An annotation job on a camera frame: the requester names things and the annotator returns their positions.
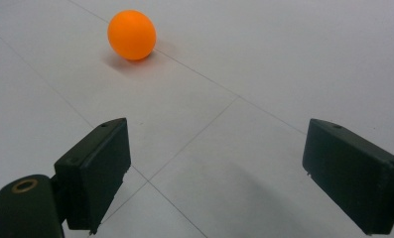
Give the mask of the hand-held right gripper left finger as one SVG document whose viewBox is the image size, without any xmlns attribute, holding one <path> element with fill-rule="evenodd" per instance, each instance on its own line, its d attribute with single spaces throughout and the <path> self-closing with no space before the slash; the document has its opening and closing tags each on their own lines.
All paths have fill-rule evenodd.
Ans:
<svg viewBox="0 0 394 238">
<path fill-rule="evenodd" d="M 55 162 L 67 191 L 67 225 L 96 233 L 131 166 L 127 120 L 104 122 Z"/>
</svg>

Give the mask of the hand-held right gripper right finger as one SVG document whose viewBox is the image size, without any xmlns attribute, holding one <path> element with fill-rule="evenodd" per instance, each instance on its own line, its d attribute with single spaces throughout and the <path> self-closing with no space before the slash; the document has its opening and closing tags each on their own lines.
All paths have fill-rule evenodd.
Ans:
<svg viewBox="0 0 394 238">
<path fill-rule="evenodd" d="M 363 233 L 391 233 L 394 155 L 340 125 L 312 119 L 302 165 Z"/>
</svg>

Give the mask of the orange ping-pong ball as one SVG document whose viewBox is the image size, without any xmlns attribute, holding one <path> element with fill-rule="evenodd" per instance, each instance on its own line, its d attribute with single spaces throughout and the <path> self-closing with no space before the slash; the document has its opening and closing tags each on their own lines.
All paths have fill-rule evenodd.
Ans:
<svg viewBox="0 0 394 238">
<path fill-rule="evenodd" d="M 157 34 L 146 15 L 136 10 L 125 10 L 110 20 L 107 38 L 111 48 L 124 59 L 142 60 L 152 52 Z"/>
</svg>

